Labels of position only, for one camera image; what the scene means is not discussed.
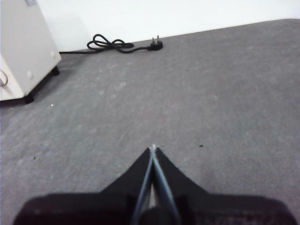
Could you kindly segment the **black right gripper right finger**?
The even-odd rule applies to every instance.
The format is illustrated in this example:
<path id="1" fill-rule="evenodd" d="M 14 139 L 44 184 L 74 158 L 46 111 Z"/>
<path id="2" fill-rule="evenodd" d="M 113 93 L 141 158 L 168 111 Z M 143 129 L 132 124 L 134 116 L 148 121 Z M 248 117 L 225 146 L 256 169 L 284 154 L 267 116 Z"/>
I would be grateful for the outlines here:
<path id="1" fill-rule="evenodd" d="M 295 225 L 281 201 L 257 195 L 208 192 L 181 172 L 156 148 L 154 168 L 171 212 L 182 225 Z"/>

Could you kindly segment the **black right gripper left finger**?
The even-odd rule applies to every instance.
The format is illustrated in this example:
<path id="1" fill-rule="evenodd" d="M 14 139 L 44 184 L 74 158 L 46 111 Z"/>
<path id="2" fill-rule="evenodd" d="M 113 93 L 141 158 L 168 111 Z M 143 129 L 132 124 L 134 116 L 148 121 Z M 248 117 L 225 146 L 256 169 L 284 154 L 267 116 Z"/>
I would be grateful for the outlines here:
<path id="1" fill-rule="evenodd" d="M 151 153 L 140 157 L 100 192 L 53 193 L 28 200 L 15 225 L 128 225 L 149 188 Z"/>

